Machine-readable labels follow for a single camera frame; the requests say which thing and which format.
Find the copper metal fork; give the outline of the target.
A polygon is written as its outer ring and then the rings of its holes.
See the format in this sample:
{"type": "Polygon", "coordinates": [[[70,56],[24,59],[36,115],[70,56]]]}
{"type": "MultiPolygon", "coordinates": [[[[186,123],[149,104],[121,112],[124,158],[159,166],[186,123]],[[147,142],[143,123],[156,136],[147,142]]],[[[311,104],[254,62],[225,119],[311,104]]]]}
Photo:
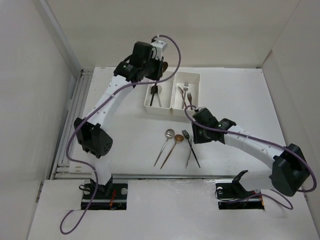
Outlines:
{"type": "Polygon", "coordinates": [[[182,97],[182,102],[183,102],[183,88],[181,88],[180,86],[177,86],[178,89],[180,90],[180,93],[181,93],[181,97],[182,97]]]}

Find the beige plastic spoon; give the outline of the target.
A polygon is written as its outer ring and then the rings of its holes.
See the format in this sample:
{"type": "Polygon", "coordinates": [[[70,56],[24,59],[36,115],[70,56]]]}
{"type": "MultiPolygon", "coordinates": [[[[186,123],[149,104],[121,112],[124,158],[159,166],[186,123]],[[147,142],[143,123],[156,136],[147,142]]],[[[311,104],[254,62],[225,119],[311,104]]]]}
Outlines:
{"type": "Polygon", "coordinates": [[[162,86],[161,85],[157,85],[157,97],[158,97],[158,104],[159,104],[159,107],[161,108],[162,107],[162,100],[161,100],[161,93],[162,93],[162,86]]]}

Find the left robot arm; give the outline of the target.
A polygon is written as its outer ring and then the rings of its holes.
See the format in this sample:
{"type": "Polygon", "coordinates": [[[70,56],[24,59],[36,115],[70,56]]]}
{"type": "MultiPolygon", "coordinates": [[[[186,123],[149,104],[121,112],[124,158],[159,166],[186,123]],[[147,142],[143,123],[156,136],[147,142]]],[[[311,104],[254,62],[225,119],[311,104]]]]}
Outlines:
{"type": "Polygon", "coordinates": [[[124,98],[135,88],[135,83],[143,78],[160,80],[168,67],[163,57],[166,46],[167,43],[162,40],[136,42],[132,54],[115,68],[106,91],[87,115],[87,122],[81,125],[83,119],[79,117],[74,121],[74,127],[79,128],[77,141],[96,169],[90,180],[90,189],[97,187],[100,194],[108,195],[113,182],[105,158],[113,144],[113,139],[108,135],[112,117],[124,98]]]}

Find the aluminium side rail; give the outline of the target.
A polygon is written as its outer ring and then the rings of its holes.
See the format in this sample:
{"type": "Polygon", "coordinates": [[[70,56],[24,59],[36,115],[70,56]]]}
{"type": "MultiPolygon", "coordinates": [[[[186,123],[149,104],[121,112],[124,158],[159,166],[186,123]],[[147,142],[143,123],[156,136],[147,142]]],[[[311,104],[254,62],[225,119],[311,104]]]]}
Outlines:
{"type": "Polygon", "coordinates": [[[71,79],[74,86],[70,89],[70,94],[66,102],[66,111],[62,118],[55,153],[48,175],[49,180],[56,178],[56,173],[59,169],[62,170],[63,174],[68,172],[70,164],[69,160],[65,158],[66,148],[74,131],[74,120],[83,114],[93,72],[94,70],[92,68],[84,68],[79,72],[76,80],[74,78],[71,79]]]}

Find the aluminium front rail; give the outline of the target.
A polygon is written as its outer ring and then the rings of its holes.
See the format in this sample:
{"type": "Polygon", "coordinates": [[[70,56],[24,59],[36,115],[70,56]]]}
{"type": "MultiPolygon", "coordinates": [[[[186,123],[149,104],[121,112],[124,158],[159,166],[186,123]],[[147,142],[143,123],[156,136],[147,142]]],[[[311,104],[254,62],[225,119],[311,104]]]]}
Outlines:
{"type": "MultiPolygon", "coordinates": [[[[91,173],[58,172],[51,175],[51,180],[89,179],[91,173]]],[[[113,173],[114,179],[126,180],[151,180],[151,179],[233,179],[234,175],[176,175],[176,174],[124,174],[113,173]]]]}

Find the dark wooden fork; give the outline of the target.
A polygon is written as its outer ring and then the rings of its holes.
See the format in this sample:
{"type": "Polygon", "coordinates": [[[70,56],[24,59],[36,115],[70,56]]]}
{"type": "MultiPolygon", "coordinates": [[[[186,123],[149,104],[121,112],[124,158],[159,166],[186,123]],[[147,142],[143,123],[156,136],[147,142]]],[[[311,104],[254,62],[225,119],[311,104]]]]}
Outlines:
{"type": "Polygon", "coordinates": [[[187,99],[189,101],[189,104],[192,105],[192,94],[190,92],[187,93],[187,99]]]}

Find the black handled fork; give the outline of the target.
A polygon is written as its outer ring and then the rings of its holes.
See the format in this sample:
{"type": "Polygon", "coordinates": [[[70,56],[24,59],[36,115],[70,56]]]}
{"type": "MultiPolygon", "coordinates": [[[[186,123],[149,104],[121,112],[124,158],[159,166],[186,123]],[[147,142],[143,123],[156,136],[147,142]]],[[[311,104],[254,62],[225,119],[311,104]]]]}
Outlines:
{"type": "Polygon", "coordinates": [[[197,156],[196,156],[196,154],[195,154],[195,152],[194,152],[194,150],[193,150],[192,138],[191,138],[191,136],[189,135],[189,133],[188,133],[186,130],[182,130],[181,132],[182,132],[184,138],[187,140],[187,142],[188,142],[188,144],[189,144],[189,147],[190,147],[189,155],[188,155],[188,159],[187,159],[187,163],[186,163],[186,167],[185,167],[185,168],[186,168],[186,169],[188,168],[189,161],[190,161],[190,159],[191,159],[191,154],[193,154],[193,156],[194,156],[194,158],[195,158],[195,161],[196,161],[198,167],[200,168],[200,167],[201,167],[201,166],[200,166],[200,163],[199,163],[198,158],[197,158],[197,156]]]}

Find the right white plastic container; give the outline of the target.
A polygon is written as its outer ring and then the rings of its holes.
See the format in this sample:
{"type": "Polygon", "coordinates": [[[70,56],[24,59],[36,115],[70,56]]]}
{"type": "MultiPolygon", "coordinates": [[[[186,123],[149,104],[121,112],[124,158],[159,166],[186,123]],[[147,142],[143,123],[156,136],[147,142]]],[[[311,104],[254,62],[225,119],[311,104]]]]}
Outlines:
{"type": "Polygon", "coordinates": [[[178,72],[174,77],[172,96],[171,96],[171,110],[174,117],[185,118],[186,114],[183,109],[183,100],[181,92],[177,86],[182,89],[185,82],[188,82],[188,91],[186,92],[185,103],[186,106],[190,105],[187,94],[192,95],[192,107],[188,108],[187,112],[191,116],[195,108],[198,106],[199,93],[200,93],[201,75],[195,72],[178,72]]]}

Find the left white plastic container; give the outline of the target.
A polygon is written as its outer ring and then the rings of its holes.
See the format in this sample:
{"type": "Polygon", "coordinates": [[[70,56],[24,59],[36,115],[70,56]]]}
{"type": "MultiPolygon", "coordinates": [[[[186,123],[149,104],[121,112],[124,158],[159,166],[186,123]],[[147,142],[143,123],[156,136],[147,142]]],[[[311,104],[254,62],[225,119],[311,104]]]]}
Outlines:
{"type": "Polygon", "coordinates": [[[147,85],[144,107],[148,114],[169,116],[171,114],[171,98],[175,77],[171,77],[165,82],[159,83],[158,93],[154,94],[153,101],[151,88],[154,86],[154,82],[149,80],[152,84],[147,85]]]}

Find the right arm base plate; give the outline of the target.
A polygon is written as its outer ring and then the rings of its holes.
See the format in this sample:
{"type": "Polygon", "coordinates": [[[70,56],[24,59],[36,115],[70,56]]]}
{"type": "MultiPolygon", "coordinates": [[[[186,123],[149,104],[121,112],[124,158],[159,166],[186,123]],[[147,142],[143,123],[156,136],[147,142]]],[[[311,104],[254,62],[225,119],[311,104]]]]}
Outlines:
{"type": "Polygon", "coordinates": [[[254,191],[246,191],[239,183],[217,182],[214,195],[218,201],[219,210],[264,210],[261,196],[254,196],[254,191]]]}

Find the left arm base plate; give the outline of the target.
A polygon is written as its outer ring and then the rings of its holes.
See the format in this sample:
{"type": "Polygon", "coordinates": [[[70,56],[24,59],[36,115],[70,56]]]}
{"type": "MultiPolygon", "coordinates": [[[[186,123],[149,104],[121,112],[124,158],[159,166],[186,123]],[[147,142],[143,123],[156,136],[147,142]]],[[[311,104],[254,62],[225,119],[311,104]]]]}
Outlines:
{"type": "MultiPolygon", "coordinates": [[[[93,196],[95,187],[91,183],[81,184],[79,189],[82,191],[80,207],[85,210],[93,196]]],[[[97,190],[88,210],[99,211],[122,211],[127,209],[128,184],[112,183],[111,188],[103,193],[97,190]]]]}

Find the brown wooden spoon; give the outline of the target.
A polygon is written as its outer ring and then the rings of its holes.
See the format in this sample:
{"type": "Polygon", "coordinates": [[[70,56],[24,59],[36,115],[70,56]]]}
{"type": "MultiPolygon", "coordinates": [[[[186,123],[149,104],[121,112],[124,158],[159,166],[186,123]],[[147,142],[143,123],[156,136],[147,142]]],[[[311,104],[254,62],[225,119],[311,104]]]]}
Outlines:
{"type": "Polygon", "coordinates": [[[162,73],[164,73],[167,69],[168,69],[168,63],[166,61],[164,61],[162,63],[162,73]]]}

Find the white plastic container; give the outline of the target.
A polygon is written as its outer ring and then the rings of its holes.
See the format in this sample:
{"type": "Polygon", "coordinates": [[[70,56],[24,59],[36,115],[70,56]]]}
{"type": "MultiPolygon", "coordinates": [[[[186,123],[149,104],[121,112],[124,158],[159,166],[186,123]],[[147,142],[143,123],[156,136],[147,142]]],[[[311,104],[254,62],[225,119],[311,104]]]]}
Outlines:
{"type": "Polygon", "coordinates": [[[175,77],[171,77],[165,82],[159,83],[158,93],[154,94],[153,101],[151,88],[154,86],[154,82],[149,80],[152,84],[147,85],[144,107],[148,114],[169,116],[171,114],[171,98],[175,77]]]}
{"type": "Polygon", "coordinates": [[[182,89],[185,82],[188,82],[188,91],[186,92],[185,103],[186,106],[190,105],[187,94],[192,95],[192,107],[188,108],[187,112],[191,116],[195,108],[198,106],[199,93],[200,93],[201,75],[195,72],[178,72],[174,77],[172,96],[171,96],[171,110],[174,117],[185,118],[186,114],[183,109],[183,100],[181,92],[177,86],[182,89]]]}

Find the black plastic ladle spoon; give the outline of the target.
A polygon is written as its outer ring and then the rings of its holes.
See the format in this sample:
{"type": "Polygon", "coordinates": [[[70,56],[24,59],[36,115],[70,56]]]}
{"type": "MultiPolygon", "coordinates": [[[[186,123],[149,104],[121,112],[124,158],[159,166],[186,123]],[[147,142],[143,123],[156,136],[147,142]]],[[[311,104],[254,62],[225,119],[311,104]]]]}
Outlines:
{"type": "Polygon", "coordinates": [[[156,94],[158,94],[158,91],[159,91],[159,89],[158,89],[157,84],[155,84],[151,87],[151,89],[150,89],[151,100],[150,100],[150,104],[149,104],[150,107],[153,105],[154,97],[156,94]]]}

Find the silver metal fork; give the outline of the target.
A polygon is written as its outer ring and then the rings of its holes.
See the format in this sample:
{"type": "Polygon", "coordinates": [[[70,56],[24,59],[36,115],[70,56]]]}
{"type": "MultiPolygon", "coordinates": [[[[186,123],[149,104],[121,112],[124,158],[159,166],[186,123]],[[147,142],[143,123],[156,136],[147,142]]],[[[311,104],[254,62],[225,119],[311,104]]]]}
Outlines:
{"type": "Polygon", "coordinates": [[[186,161],[186,165],[185,165],[185,168],[186,168],[186,169],[188,168],[189,161],[190,161],[190,159],[191,159],[191,153],[192,153],[192,140],[193,140],[193,138],[192,138],[192,137],[188,140],[188,143],[189,143],[189,147],[190,147],[190,149],[189,149],[188,159],[187,159],[187,161],[186,161]]]}

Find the silver slotted spoon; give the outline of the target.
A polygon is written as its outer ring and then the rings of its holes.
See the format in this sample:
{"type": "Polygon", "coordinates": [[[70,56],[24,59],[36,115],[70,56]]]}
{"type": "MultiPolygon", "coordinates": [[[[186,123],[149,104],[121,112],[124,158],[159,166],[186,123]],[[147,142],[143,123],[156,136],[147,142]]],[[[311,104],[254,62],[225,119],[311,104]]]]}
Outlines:
{"type": "Polygon", "coordinates": [[[165,135],[165,137],[166,137],[166,140],[165,140],[165,142],[164,142],[164,144],[163,144],[163,146],[162,146],[162,148],[161,148],[161,150],[160,150],[160,152],[159,152],[159,154],[158,154],[158,156],[157,156],[157,158],[156,158],[156,160],[155,160],[155,162],[154,162],[154,165],[153,165],[154,167],[156,166],[157,162],[159,161],[159,159],[160,159],[160,157],[161,157],[161,155],[162,155],[162,153],[163,153],[163,151],[164,151],[164,149],[165,149],[168,141],[169,141],[170,139],[173,139],[173,138],[174,138],[174,136],[175,136],[175,131],[174,131],[173,129],[169,128],[169,129],[167,129],[167,130],[165,131],[165,134],[164,134],[164,135],[165,135]]]}

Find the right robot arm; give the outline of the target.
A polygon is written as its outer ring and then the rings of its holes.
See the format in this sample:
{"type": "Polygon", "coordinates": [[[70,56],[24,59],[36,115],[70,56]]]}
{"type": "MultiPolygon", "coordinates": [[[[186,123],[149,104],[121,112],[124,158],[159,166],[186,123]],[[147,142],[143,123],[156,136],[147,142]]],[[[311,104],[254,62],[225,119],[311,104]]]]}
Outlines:
{"type": "Polygon", "coordinates": [[[260,190],[273,190],[292,197],[301,191],[301,186],[308,178],[313,181],[309,191],[317,187],[315,174],[307,164],[301,148],[293,143],[281,146],[260,139],[232,120],[217,120],[205,107],[195,110],[191,126],[195,144],[220,142],[245,152],[268,168],[256,173],[245,169],[232,180],[219,181],[216,190],[222,194],[222,199],[246,198],[260,190]]]}

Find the copper metal spoon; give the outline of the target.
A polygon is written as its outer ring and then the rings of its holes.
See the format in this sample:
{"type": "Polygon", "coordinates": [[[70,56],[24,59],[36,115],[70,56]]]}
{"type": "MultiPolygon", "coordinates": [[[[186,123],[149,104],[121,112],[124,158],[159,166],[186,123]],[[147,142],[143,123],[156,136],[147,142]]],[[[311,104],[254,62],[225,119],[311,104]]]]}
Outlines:
{"type": "Polygon", "coordinates": [[[169,153],[167,154],[165,160],[163,161],[160,169],[162,169],[162,168],[164,167],[164,165],[165,165],[166,162],[168,161],[169,157],[171,156],[172,152],[174,151],[176,145],[177,145],[178,143],[181,143],[183,140],[184,140],[184,136],[181,135],[181,134],[176,134],[176,135],[174,136],[174,144],[173,144],[172,148],[170,149],[169,153]]]}

